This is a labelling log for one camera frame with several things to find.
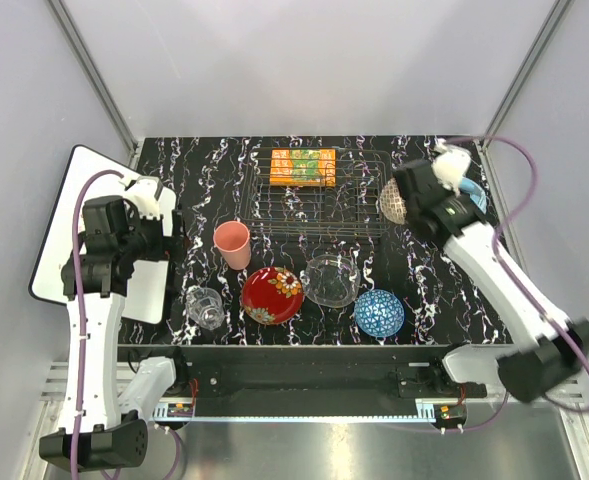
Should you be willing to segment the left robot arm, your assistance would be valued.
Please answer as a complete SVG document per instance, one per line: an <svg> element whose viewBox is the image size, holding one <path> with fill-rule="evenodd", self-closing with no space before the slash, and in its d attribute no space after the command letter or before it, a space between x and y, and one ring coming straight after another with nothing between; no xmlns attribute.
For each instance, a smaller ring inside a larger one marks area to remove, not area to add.
<svg viewBox="0 0 589 480"><path fill-rule="evenodd" d="M178 351L140 361L117 390L118 330L138 260L160 260L163 228L121 196L76 205L73 246L61 272L70 322L65 400L54 433L39 440L46 462L77 478L82 472L134 468L147 452L147 426L161 398L189 386Z"/></svg>

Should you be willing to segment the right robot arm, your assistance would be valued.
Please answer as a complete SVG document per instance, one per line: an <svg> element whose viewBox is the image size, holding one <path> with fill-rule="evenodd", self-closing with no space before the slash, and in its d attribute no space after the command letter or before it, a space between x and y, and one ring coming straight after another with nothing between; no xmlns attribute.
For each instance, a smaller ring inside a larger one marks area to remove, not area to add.
<svg viewBox="0 0 589 480"><path fill-rule="evenodd" d="M428 384L450 396L463 383L500 384L531 403L585 370L589 320L572 320L550 302L501 244L475 202L443 187L430 162L411 161L393 172L379 197L384 215L433 243L474 282L499 314L512 348L451 348L428 371Z"/></svg>

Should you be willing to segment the blue triangle pattern bowl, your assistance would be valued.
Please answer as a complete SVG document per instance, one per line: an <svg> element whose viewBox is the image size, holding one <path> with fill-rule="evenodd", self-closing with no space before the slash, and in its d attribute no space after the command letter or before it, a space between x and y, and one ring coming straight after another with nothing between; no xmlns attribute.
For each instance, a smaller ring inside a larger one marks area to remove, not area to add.
<svg viewBox="0 0 589 480"><path fill-rule="evenodd" d="M369 336L387 338L395 335L404 325L405 309L393 293L374 289L357 298L354 319Z"/></svg>

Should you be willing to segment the beige patterned bowl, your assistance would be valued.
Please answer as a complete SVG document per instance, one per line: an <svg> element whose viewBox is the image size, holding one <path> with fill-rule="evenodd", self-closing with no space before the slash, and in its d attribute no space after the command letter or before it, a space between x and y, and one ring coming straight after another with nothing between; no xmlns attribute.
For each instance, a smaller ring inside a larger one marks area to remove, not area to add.
<svg viewBox="0 0 589 480"><path fill-rule="evenodd" d="M390 222L403 225L406 223L406 208L395 179L390 179L379 195L379 206L384 217Z"/></svg>

